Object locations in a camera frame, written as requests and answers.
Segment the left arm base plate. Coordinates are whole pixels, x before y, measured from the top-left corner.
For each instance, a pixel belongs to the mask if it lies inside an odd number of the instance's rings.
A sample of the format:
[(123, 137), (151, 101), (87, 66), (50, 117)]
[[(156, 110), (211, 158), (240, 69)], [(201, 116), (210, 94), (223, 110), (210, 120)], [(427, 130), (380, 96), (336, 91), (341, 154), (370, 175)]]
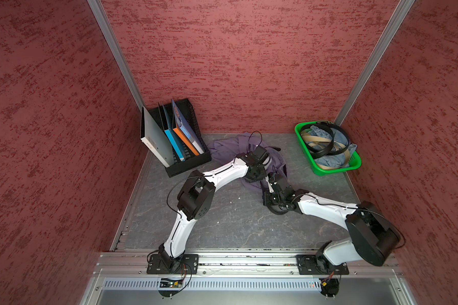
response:
[(164, 258), (155, 253), (148, 258), (146, 273), (149, 275), (195, 275), (198, 270), (199, 255), (183, 254), (177, 259)]

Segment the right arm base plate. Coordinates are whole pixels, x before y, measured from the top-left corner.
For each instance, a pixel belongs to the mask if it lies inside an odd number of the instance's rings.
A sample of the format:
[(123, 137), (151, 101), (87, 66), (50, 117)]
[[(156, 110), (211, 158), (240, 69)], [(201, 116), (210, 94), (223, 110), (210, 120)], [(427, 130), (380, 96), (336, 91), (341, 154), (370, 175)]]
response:
[(324, 256), (297, 255), (296, 264), (300, 275), (349, 275), (349, 269), (345, 264), (333, 265)]

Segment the black leather belt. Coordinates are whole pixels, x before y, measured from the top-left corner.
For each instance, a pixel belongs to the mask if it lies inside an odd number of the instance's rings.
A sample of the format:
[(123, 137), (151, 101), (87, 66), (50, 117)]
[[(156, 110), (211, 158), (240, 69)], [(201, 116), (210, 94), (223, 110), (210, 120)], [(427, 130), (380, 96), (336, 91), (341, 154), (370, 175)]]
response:
[(272, 148), (272, 149), (274, 149), (274, 150), (276, 150), (276, 151), (278, 151), (278, 152), (281, 151), (281, 148), (280, 148), (280, 147), (273, 147), (273, 146), (270, 146), (269, 148)]

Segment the purple trousers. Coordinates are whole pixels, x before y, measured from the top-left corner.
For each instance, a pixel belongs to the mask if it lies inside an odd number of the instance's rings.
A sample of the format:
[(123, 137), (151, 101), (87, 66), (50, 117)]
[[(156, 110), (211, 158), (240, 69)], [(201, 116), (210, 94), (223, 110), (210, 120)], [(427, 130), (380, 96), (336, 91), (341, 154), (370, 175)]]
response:
[(252, 191), (263, 191), (262, 188), (267, 187), (265, 178), (259, 182), (247, 182), (244, 178), (248, 166), (242, 160), (242, 156), (254, 151), (257, 146), (264, 147), (271, 157), (270, 165), (266, 170), (267, 175), (277, 173), (284, 175), (288, 180), (286, 162), (281, 153), (269, 148), (270, 146), (262, 141), (262, 136), (258, 132), (246, 132), (232, 138), (214, 141), (208, 146), (212, 158), (222, 165), (221, 168), (204, 174), (207, 180), (214, 184), (216, 192), (234, 180), (241, 180), (242, 184)]

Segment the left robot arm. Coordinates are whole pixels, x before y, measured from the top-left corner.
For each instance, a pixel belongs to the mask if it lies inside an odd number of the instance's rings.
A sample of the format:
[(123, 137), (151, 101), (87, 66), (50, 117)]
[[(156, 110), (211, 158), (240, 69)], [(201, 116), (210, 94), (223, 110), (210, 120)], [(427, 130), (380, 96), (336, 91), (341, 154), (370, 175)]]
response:
[(266, 178), (271, 157), (258, 146), (254, 151), (240, 153), (232, 161), (208, 172), (193, 171), (185, 180), (177, 199), (177, 217), (158, 255), (164, 266), (175, 272), (181, 265), (186, 244), (195, 223), (211, 208), (215, 193), (237, 179), (259, 182)]

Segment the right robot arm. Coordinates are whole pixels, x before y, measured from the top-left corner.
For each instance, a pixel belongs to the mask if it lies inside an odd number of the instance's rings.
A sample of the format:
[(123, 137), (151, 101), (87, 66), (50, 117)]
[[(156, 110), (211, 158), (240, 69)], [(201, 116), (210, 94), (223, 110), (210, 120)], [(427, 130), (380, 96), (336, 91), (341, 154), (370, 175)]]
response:
[(295, 190), (285, 176), (276, 173), (270, 174), (266, 182), (263, 205), (272, 213), (314, 216), (347, 230), (347, 238), (327, 241), (316, 252), (315, 262), (322, 273), (353, 261), (382, 266), (402, 239), (395, 226), (370, 202), (343, 203), (304, 189)]

